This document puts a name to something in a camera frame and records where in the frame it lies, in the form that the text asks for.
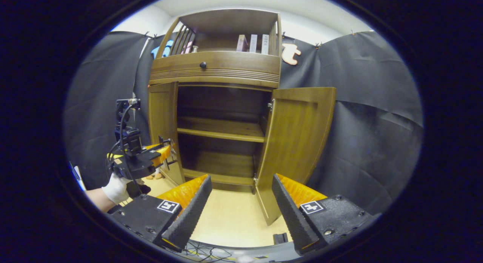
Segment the door hinge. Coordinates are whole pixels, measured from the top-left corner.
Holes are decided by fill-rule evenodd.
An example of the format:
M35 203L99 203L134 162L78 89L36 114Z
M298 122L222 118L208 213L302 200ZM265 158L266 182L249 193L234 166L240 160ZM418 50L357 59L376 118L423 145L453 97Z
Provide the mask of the door hinge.
M270 112L273 110L273 104L275 103L275 99L273 98L270 103L267 104L267 106L270 108Z

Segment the white glove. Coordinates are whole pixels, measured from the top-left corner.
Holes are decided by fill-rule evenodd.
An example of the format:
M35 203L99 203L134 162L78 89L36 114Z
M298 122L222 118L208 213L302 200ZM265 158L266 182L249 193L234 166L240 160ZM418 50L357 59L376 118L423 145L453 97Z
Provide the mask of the white glove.
M111 174L111 178L109 179L109 183L105 187L102 187L102 191L106 194L107 198L111 200L113 203L118 205L122 201L125 201L129 198L127 184L131 182L127 178L121 177L119 178L114 172Z

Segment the wooden cabinet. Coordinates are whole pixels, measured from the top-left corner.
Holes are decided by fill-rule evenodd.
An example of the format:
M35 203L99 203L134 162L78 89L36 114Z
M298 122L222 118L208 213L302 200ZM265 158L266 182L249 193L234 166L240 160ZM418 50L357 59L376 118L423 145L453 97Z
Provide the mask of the wooden cabinet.
M219 14L234 22L227 27L222 25L230 19L207 22ZM240 17L251 17L255 25ZM180 32L173 34L181 21L185 23ZM158 53L149 81L152 141L159 135L171 138L178 160L164 174L179 184L209 173L214 188L251 191L270 225L280 216L271 192L273 174L306 183L331 126L335 89L276 89L281 64L276 13L202 12L180 17L170 30L167 36L174 38L174 52L167 57ZM229 50L227 43L236 48L237 41L224 38L234 33L269 34L271 54ZM176 42L183 49L187 44L183 34L196 34L194 43L200 45L200 52L179 53ZM200 34L205 36L198 41ZM167 41L163 40L160 51Z

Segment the ceiling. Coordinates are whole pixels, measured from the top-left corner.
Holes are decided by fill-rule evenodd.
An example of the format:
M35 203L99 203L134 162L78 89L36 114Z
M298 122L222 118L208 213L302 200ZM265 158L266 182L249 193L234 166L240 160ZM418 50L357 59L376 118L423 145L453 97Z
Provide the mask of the ceiling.
M371 30L363 21L329 0L160 0L155 6L172 17L212 8L260 7L306 17L342 34Z

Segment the drawer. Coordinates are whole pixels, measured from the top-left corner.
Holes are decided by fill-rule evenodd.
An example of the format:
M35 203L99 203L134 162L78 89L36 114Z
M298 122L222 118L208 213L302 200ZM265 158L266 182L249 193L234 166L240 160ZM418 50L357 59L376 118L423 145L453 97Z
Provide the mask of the drawer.
M154 60L149 84L226 83L278 88L280 57L248 52L199 52Z

